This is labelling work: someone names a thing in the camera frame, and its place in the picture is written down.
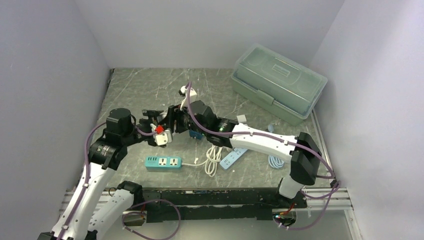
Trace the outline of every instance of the gray marble surface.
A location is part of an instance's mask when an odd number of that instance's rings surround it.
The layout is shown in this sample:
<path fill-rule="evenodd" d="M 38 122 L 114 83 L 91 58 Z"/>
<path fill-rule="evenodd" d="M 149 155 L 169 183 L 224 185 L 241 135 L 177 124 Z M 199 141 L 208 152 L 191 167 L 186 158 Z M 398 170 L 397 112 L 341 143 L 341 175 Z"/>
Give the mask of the gray marble surface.
<path fill-rule="evenodd" d="M 273 124 L 275 133 L 298 135 L 309 133 L 318 142 L 311 117 L 298 126 L 291 126 L 259 106 L 250 102 L 231 89 L 232 69 L 189 69 L 189 68 L 117 68 L 115 69 L 105 99 L 99 123 L 106 121 L 109 112 L 115 108 L 127 108 L 137 118 L 142 118 L 142 110 L 166 110 L 169 105 L 181 103 L 178 94 L 181 86 L 192 81 L 198 100 L 209 105 L 217 116 L 235 119 L 246 115 L 247 124 L 265 130 Z M 201 163 L 206 159 L 206 151 L 211 147 L 206 139 L 196 140 L 189 133 L 176 134 L 167 147 L 152 147 L 146 142 L 130 146 L 128 155 L 121 162 L 108 187 L 116 187 L 124 180 L 141 184 L 143 187 L 160 188 L 255 188 L 276 187 L 289 172 L 286 164 L 274 169 L 268 164 L 268 156 L 255 151 L 247 151 L 228 170 L 218 165 L 214 177 L 209 177 L 203 166 L 183 166 L 179 172 L 149 172 L 144 161 L 147 156 L 177 156 L 185 163 Z M 326 174 L 321 164 L 318 174 Z M 317 179 L 313 187 L 329 187 L 329 182 Z"/>

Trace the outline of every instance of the white enclosure wall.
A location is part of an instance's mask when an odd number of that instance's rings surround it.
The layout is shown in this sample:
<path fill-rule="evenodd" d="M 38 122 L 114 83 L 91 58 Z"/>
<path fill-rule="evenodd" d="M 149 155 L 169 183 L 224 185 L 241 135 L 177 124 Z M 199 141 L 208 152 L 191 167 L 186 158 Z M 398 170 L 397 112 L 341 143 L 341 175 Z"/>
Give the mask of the white enclosure wall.
<path fill-rule="evenodd" d="M 253 43 L 308 66 L 343 2 L 76 0 L 112 68 L 233 68 Z"/>
<path fill-rule="evenodd" d="M 108 72 L 73 0 L 1 1 L 0 239 L 52 229 Z"/>
<path fill-rule="evenodd" d="M 311 68 L 316 111 L 364 239 L 424 238 L 424 2 L 346 0 Z"/>

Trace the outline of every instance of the white cable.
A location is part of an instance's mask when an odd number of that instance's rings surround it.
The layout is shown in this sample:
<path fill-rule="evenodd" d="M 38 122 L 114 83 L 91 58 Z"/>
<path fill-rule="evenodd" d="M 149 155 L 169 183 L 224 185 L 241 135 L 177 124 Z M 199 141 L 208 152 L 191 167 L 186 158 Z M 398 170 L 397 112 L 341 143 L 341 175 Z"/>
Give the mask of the white cable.
<path fill-rule="evenodd" d="M 206 152 L 206 160 L 199 164 L 189 164 L 183 162 L 182 165 L 186 166 L 202 166 L 204 165 L 204 172 L 209 175 L 209 177 L 215 176 L 218 169 L 218 163 L 221 162 L 221 152 L 223 151 L 222 146 L 215 146 L 213 145 L 211 148 L 209 148 Z"/>

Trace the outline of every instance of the green plastic storage box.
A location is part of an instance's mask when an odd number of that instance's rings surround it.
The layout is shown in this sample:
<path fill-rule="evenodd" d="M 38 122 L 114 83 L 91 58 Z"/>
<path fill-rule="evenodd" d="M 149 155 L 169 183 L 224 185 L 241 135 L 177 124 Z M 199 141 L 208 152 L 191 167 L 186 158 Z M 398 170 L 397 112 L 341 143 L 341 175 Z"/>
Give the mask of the green plastic storage box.
<path fill-rule="evenodd" d="M 305 120 L 327 78 L 259 44 L 241 56 L 232 89 L 291 125 Z"/>

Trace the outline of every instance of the storage box latch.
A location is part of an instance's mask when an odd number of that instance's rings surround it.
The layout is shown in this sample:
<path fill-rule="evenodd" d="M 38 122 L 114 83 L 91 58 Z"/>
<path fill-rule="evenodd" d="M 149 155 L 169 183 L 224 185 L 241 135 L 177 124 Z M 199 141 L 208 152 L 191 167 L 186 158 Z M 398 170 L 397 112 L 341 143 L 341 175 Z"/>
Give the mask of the storage box latch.
<path fill-rule="evenodd" d="M 260 89 L 256 91 L 256 96 L 269 105 L 272 105 L 274 102 L 274 98 L 272 96 L 270 96 L 269 94 L 265 93 L 264 91 Z"/>

